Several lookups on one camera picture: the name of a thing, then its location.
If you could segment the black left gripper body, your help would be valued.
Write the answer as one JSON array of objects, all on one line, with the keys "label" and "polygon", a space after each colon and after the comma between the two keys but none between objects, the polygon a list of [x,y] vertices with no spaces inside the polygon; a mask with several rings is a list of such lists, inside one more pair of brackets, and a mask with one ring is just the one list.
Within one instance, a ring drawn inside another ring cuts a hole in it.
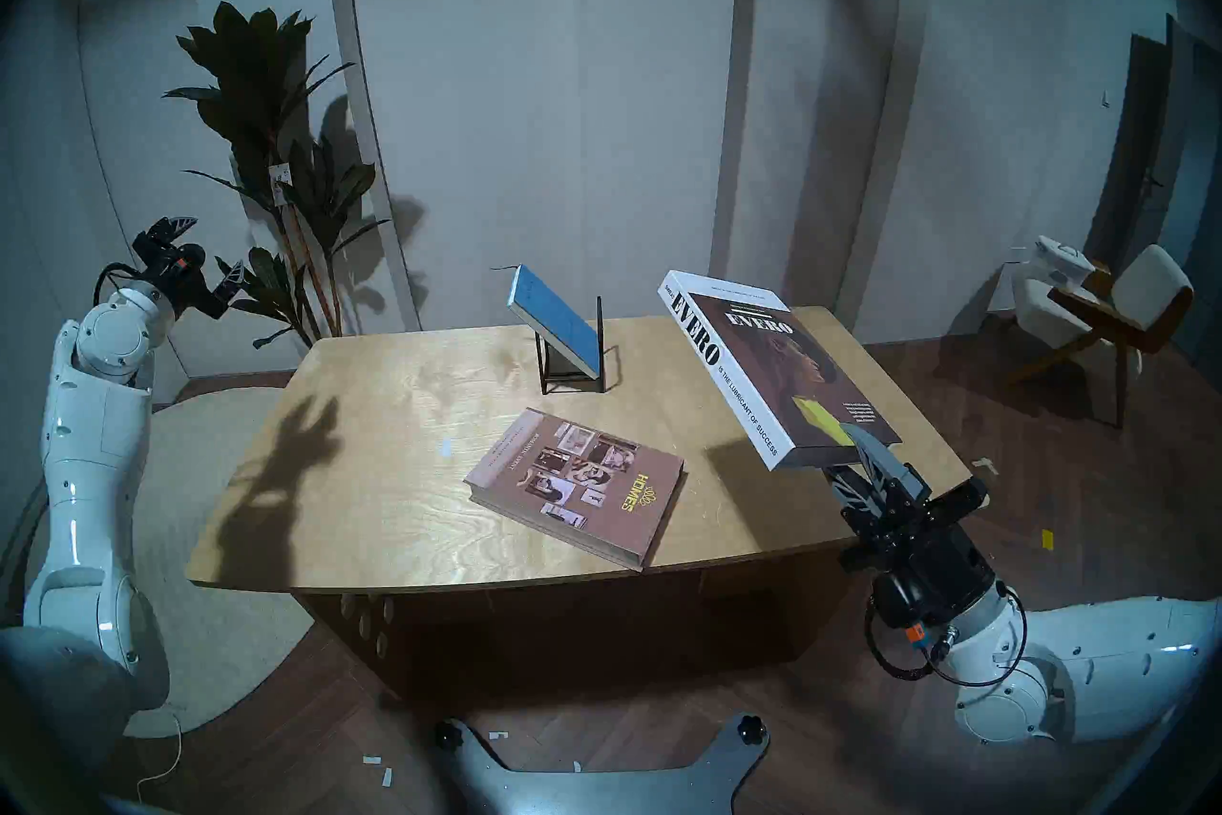
[{"label": "black left gripper body", "polygon": [[153,236],[137,236],[132,248],[142,263],[134,281],[147,285],[149,292],[155,291],[155,301],[166,302],[175,319],[189,309],[210,319],[226,314],[229,303],[209,290],[204,280],[202,247],[194,243],[178,247]]}]

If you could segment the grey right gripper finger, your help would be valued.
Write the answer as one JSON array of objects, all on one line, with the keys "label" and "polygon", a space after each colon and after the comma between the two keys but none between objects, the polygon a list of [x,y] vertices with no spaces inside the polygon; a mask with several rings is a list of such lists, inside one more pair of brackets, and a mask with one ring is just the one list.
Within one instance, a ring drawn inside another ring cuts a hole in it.
[{"label": "grey right gripper finger", "polygon": [[891,450],[871,433],[855,424],[842,424],[842,430],[853,444],[857,464],[862,475],[875,484],[879,503],[924,503],[931,496],[931,488],[909,464],[901,463]]},{"label": "grey right gripper finger", "polygon": [[841,503],[841,517],[849,527],[876,527],[884,508],[875,484],[851,464],[827,466],[822,475]]}]

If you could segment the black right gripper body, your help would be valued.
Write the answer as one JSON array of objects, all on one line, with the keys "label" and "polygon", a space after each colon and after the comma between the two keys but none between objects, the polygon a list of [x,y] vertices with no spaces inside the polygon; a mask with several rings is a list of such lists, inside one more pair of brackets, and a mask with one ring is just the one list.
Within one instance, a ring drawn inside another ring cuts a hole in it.
[{"label": "black right gripper body", "polygon": [[874,604],[884,624],[949,624],[995,588],[993,569],[960,525],[987,496],[981,480],[967,479],[924,503],[879,503],[876,527],[849,527],[857,540],[838,563],[846,573],[875,572]]}]

